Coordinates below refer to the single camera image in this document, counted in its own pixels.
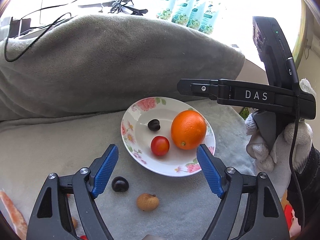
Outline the white gloved right hand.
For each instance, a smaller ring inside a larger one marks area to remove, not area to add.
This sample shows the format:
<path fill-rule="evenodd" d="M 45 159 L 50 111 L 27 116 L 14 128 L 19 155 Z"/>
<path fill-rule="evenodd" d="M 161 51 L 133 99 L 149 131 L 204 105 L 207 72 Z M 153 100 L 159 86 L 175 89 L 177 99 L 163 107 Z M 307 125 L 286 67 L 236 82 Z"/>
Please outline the white gloved right hand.
<path fill-rule="evenodd" d="M 251 137 L 246 146 L 246 151 L 255 159 L 257 170 L 270 172 L 274 178 L 290 178 L 289 156 L 295 124 L 291 123 L 285 127 L 280 135 L 278 135 L 271 149 L 268 148 L 266 141 L 261 136 L 252 113 L 246 118 L 245 125 L 246 133 Z M 298 123 L 298 133 L 292 161 L 293 169 L 299 173 L 306 166 L 312 146 L 312 136 L 311 126 L 304 121 L 300 121 Z"/>

